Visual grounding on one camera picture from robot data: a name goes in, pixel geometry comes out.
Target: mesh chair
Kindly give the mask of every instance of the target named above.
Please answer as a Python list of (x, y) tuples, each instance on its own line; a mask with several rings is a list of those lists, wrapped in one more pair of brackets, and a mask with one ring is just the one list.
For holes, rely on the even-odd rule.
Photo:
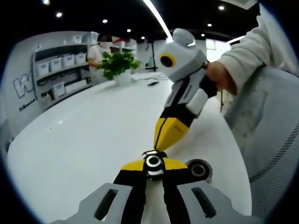
[(225, 115), (247, 168), (252, 215), (279, 202), (299, 162), (299, 77), (263, 67)]

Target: hand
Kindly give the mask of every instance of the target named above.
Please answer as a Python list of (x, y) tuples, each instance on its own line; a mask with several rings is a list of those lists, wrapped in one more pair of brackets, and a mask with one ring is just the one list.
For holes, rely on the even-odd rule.
[(237, 94), (237, 87), (229, 72), (220, 62), (212, 62), (205, 65), (207, 76), (216, 82), (218, 91), (226, 89), (233, 95)]

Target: white table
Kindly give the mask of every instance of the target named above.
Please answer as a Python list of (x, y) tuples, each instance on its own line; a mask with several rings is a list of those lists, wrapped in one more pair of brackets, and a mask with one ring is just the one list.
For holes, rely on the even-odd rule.
[[(72, 216), (82, 199), (113, 182), (124, 164), (153, 148), (156, 121), (172, 82), (147, 87), (151, 82), (140, 80), (129, 87), (108, 82), (85, 90), (46, 111), (15, 138), (8, 168), (40, 220), (49, 223)], [(208, 100), (189, 133), (166, 152), (182, 162), (209, 162), (212, 185), (237, 211), (251, 215), (247, 171), (217, 99)], [(169, 223), (159, 182), (148, 183), (142, 223)]]

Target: ceiling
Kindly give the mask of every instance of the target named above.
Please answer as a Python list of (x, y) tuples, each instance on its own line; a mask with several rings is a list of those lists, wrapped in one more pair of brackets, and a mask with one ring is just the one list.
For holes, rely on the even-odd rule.
[[(244, 35), (257, 25), (258, 5), (250, 10), (219, 0), (152, 0), (168, 29), (185, 28), (197, 39), (213, 38), (228, 41)], [(33, 35), (62, 31), (96, 31), (118, 37), (141, 40), (164, 39), (164, 31), (142, 0), (42, 0), (21, 1), (14, 6), (18, 23), (13, 35), (17, 41)], [(56, 13), (63, 16), (56, 18)]]

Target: potted plant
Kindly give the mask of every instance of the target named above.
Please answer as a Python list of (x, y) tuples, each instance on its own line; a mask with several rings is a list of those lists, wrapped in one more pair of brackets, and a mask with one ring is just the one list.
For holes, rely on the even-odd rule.
[(130, 52), (114, 53), (112, 55), (103, 52), (103, 58), (98, 69), (103, 69), (104, 77), (115, 80), (117, 85), (128, 85), (131, 83), (131, 69), (137, 69), (141, 62), (134, 59)]

